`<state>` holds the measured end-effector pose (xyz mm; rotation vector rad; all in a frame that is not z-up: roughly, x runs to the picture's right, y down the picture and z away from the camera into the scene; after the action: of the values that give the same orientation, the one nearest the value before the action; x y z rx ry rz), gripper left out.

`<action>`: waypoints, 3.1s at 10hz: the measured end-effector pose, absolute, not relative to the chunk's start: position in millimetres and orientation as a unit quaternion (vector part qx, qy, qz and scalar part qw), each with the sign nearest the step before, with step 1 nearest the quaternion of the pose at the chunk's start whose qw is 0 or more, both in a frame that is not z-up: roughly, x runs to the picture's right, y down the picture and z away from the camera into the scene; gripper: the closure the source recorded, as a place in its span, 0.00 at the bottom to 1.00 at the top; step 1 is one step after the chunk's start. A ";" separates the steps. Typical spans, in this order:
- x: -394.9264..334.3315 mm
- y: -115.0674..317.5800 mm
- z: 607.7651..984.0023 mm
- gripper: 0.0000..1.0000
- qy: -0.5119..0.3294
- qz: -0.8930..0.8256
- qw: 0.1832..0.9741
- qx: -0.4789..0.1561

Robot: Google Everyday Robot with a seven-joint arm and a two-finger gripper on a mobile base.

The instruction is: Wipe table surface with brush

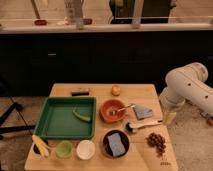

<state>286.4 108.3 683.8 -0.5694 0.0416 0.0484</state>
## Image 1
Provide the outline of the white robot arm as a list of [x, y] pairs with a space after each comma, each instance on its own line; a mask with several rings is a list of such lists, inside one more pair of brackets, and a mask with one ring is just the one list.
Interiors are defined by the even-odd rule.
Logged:
[[198, 62], [167, 73], [166, 87], [159, 95], [164, 125], [173, 121], [186, 100], [197, 105], [205, 115], [213, 117], [213, 88], [205, 84], [207, 78], [207, 68]]

